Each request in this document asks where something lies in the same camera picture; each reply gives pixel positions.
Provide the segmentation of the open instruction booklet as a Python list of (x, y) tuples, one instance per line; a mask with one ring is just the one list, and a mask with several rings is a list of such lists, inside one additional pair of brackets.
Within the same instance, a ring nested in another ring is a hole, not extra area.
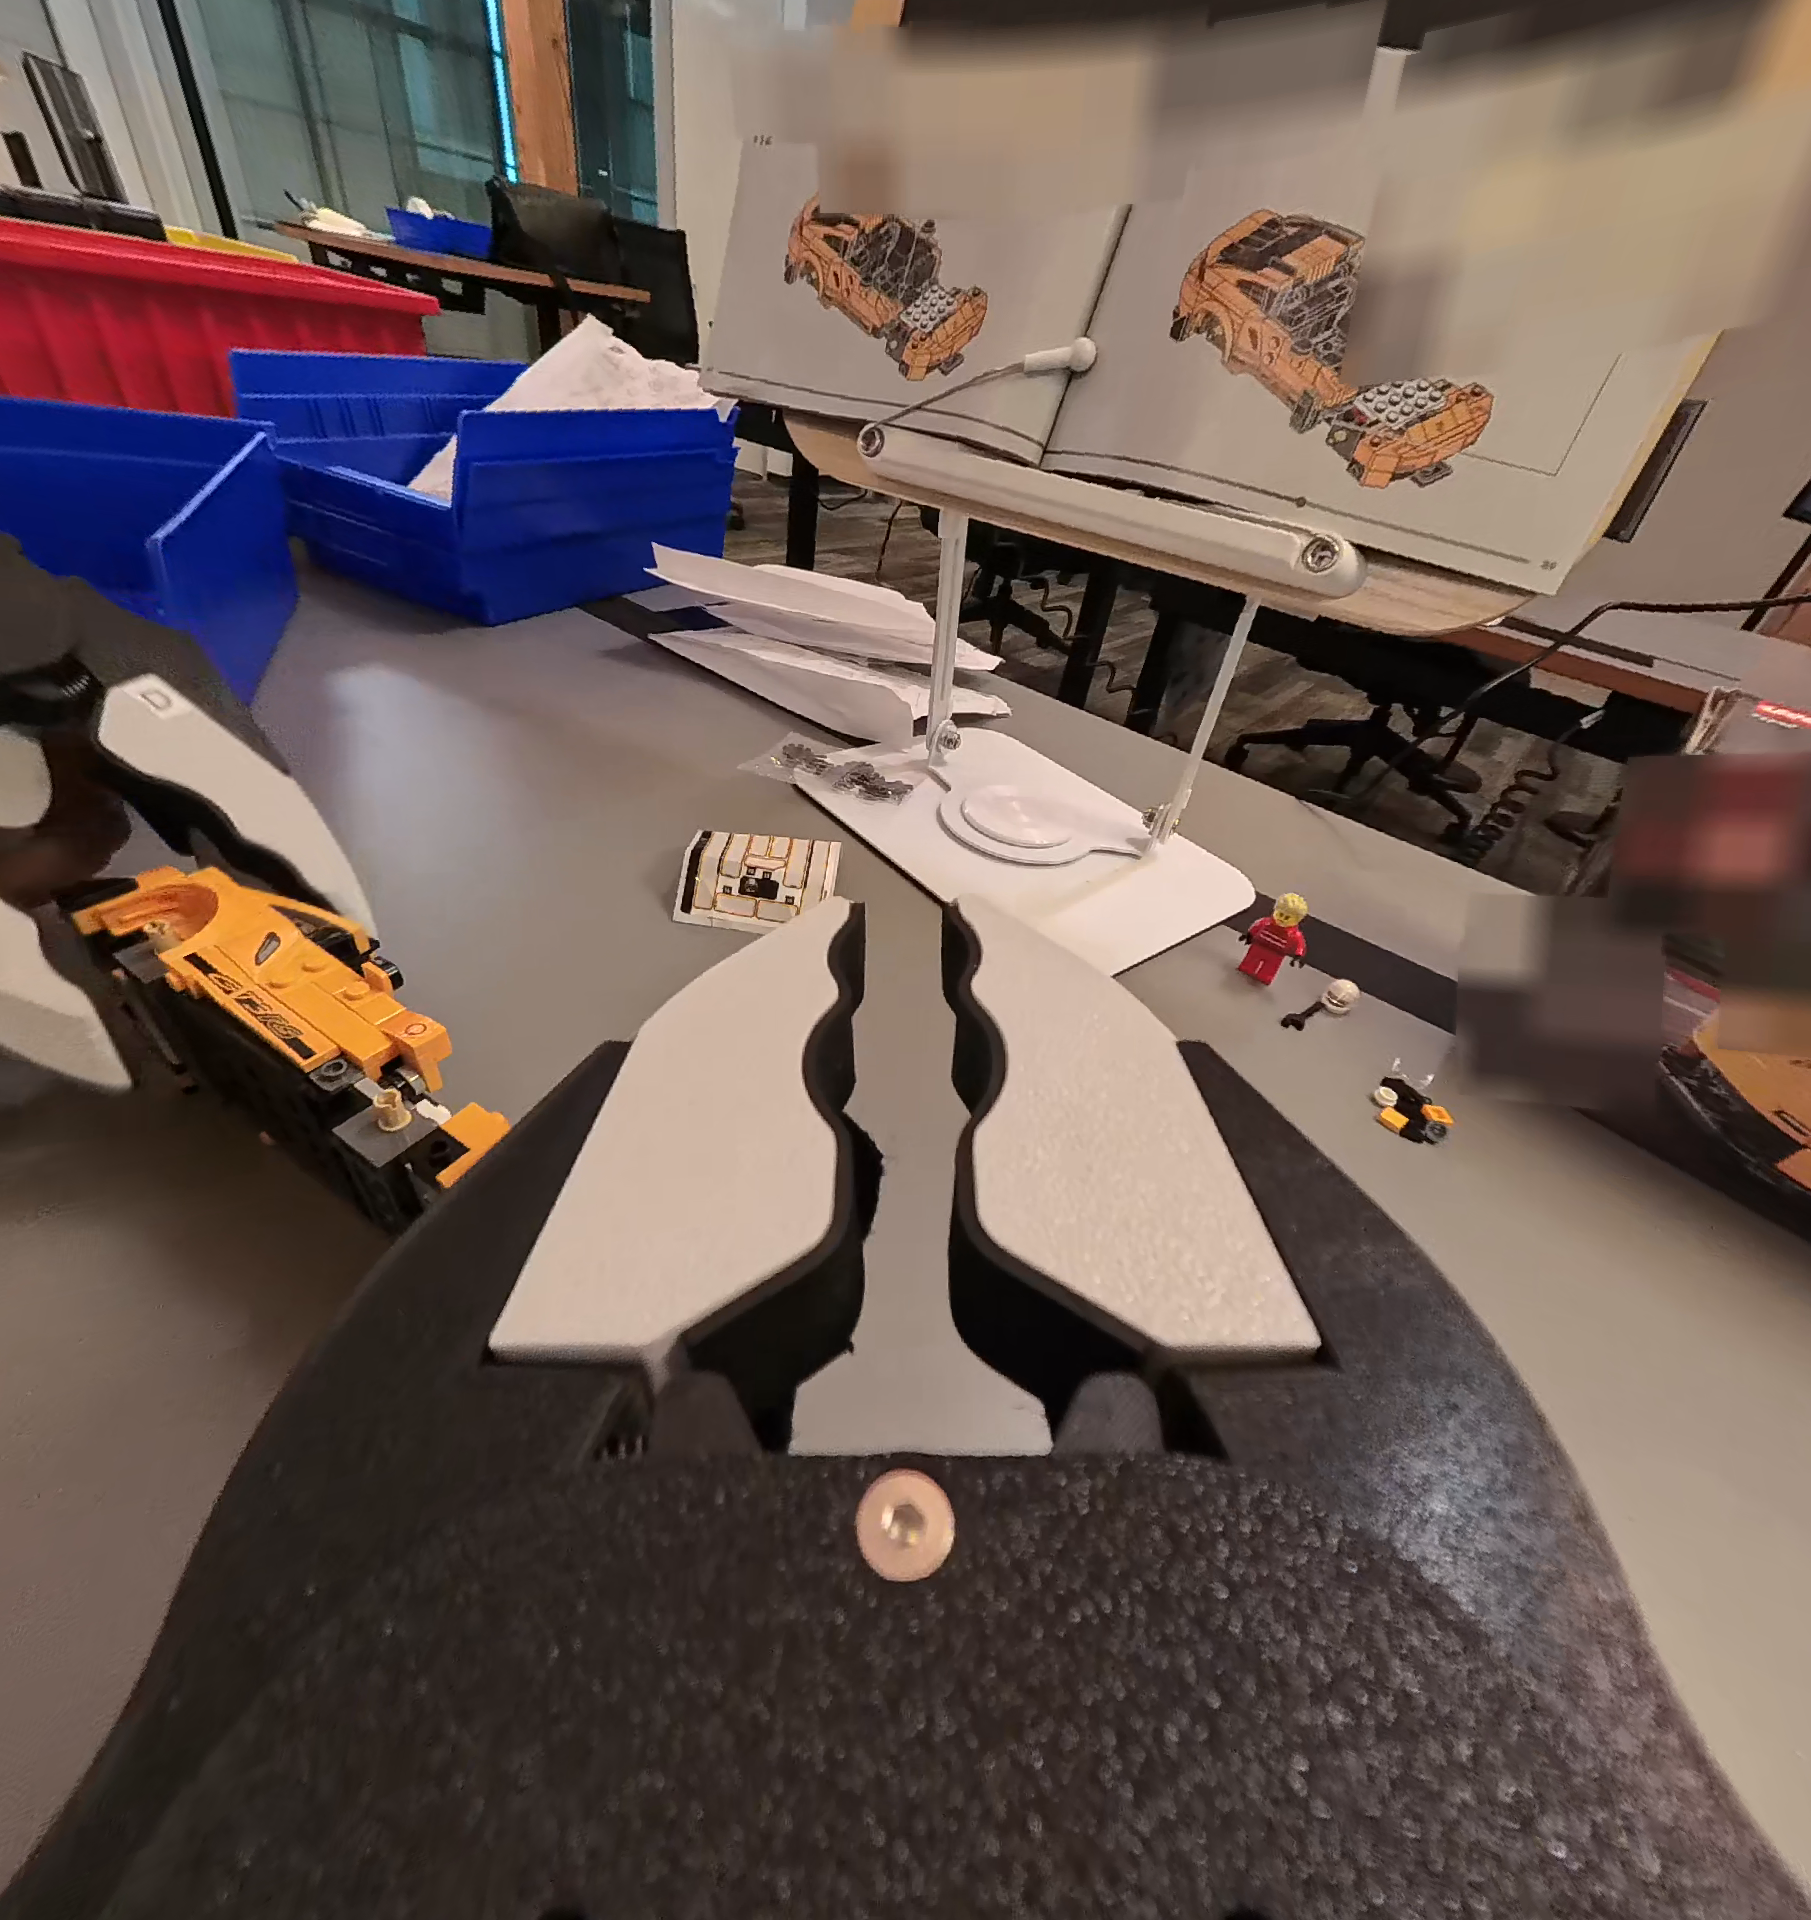
[(1559, 591), (1708, 356), (1590, 324), (1427, 372), (1343, 369), (1366, 260), (1356, 138), (1177, 155), (1130, 209), (834, 210), (792, 142), (751, 142), (713, 391), (904, 426), (1074, 480), (1322, 527)]

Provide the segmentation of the small orange black lego cluster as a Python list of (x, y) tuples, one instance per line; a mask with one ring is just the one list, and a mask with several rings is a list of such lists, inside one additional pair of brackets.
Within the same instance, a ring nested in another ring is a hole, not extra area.
[(1404, 1061), (1394, 1058), (1392, 1067), (1380, 1073), (1373, 1086), (1373, 1107), (1377, 1123), (1398, 1140), (1415, 1143), (1440, 1143), (1456, 1126), (1456, 1119), (1445, 1104), (1436, 1098), (1437, 1070), (1409, 1070)]

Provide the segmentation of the yellow lego car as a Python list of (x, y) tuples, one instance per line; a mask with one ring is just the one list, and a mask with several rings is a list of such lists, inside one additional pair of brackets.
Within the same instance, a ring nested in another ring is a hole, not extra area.
[(215, 869), (99, 881), (61, 908), (178, 1082), (385, 1236), (507, 1137), (501, 1113), (449, 1104), (453, 1035), (362, 924)]

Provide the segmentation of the brown wooden desk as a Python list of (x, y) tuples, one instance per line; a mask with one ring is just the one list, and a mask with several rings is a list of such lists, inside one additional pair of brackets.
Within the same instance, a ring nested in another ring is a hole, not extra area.
[(553, 277), (463, 255), (419, 253), (385, 238), (337, 234), (305, 222), (268, 228), (301, 243), (314, 266), (434, 298), (449, 313), (482, 315), (491, 295), (517, 301), (534, 317), (539, 350), (553, 348), (586, 315), (613, 324), (650, 302), (647, 290), (619, 281)]

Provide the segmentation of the red plastic bin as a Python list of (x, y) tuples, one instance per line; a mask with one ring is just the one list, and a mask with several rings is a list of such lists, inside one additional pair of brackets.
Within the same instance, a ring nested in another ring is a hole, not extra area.
[(0, 216), (0, 396), (230, 417), (230, 350), (419, 354), (436, 313), (282, 253)]

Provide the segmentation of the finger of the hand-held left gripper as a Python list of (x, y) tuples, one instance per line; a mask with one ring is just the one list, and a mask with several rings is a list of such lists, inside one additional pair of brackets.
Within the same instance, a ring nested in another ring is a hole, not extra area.
[(93, 1002), (50, 965), (38, 924), (1, 898), (0, 1051), (99, 1091), (131, 1088)]
[(377, 933), (360, 876), (307, 789), (161, 677), (104, 689), (93, 741), (153, 829), (194, 833), (245, 874)]

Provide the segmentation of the lego set box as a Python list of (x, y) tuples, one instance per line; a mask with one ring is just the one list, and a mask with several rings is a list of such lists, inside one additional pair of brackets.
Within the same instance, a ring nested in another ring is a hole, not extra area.
[(1583, 1117), (1811, 1246), (1811, 1058), (1724, 1039), (1719, 961), (1664, 948), (1656, 1075)]

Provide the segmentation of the crumpled white paper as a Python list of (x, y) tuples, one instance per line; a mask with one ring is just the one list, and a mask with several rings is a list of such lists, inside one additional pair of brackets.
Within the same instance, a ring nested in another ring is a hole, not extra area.
[(737, 406), (697, 369), (650, 358), (607, 324), (581, 319), (485, 402), (461, 402), (450, 438), (406, 482), (450, 503), (471, 468), (524, 468), (657, 452), (715, 452), (737, 443)]

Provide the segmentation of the white sticker sheet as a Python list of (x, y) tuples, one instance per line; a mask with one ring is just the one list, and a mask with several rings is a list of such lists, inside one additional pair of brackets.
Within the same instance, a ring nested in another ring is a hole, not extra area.
[(700, 829), (679, 861), (671, 918), (745, 933), (789, 924), (837, 895), (843, 852), (831, 836)]

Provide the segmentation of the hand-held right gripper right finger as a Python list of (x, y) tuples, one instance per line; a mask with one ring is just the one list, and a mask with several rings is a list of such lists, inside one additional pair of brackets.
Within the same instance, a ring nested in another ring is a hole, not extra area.
[(965, 1106), (949, 1308), (1055, 1453), (1156, 1453), (1195, 1374), (1325, 1358), (1322, 1330), (1172, 1030), (983, 898), (942, 913)]

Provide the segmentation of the blue plastic bin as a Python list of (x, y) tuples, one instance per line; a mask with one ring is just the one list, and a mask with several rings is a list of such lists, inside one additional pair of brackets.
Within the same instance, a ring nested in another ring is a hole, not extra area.
[(245, 705), (299, 602), (276, 446), (241, 419), (0, 396), (0, 533), (192, 635)]
[(328, 571), (501, 626), (655, 587), (652, 549), (717, 558), (733, 421), (691, 411), (501, 411), (524, 372), (428, 354), (231, 348), (268, 430), (288, 523)]

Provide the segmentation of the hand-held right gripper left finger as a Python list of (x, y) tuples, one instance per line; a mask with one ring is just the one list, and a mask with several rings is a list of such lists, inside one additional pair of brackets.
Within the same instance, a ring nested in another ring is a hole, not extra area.
[(663, 1002), (623, 1051), (492, 1332), (501, 1362), (726, 1382), (789, 1449), (866, 1299), (848, 1121), (868, 917), (826, 900)]

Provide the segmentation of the black office chair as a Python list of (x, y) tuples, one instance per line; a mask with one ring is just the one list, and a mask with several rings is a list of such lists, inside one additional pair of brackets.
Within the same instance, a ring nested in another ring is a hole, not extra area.
[(648, 358), (695, 368), (700, 358), (686, 235), (615, 214), (592, 197), (485, 179), (491, 260), (553, 283), (555, 311), (602, 321)]

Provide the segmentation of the black chair base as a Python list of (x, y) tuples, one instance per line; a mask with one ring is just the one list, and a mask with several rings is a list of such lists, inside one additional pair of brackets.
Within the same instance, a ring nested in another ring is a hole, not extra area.
[(1392, 703), (1379, 703), (1364, 717), (1313, 719), (1278, 733), (1244, 733), (1228, 745), (1225, 768), (1244, 775), (1262, 749), (1290, 755), (1338, 749), (1346, 755), (1338, 775), (1304, 785), (1295, 791), (1297, 800), (1356, 818), (1371, 809), (1388, 783), (1401, 781), (1415, 800), (1441, 808), (1445, 827), (1440, 843), (1458, 849), (1473, 829), (1473, 812), (1464, 797), (1481, 785), (1478, 775), (1463, 764), (1475, 721), (1453, 721), (1430, 735), (1398, 733), (1396, 712)]

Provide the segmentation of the person's left hand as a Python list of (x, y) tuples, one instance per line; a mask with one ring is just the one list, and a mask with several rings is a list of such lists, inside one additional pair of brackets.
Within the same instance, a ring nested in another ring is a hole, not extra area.
[(77, 733), (39, 741), (47, 765), (47, 809), (20, 849), (24, 890), (52, 901), (104, 872), (124, 847), (131, 819), (111, 765)]

